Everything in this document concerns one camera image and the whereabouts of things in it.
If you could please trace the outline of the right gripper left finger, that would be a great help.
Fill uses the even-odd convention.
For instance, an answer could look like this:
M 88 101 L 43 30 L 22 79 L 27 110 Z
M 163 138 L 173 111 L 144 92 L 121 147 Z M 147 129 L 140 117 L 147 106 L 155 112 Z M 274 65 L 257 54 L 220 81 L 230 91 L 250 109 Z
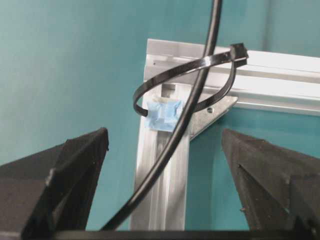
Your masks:
M 102 127 L 3 164 L 1 239 L 31 240 L 84 230 L 108 149 L 108 130 Z

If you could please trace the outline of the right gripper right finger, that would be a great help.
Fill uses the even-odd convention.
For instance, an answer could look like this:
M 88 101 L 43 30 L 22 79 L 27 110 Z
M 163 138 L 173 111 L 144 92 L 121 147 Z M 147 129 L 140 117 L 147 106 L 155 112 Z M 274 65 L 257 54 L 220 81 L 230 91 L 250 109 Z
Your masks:
M 229 128 L 221 144 L 250 230 L 319 234 L 319 158 Z

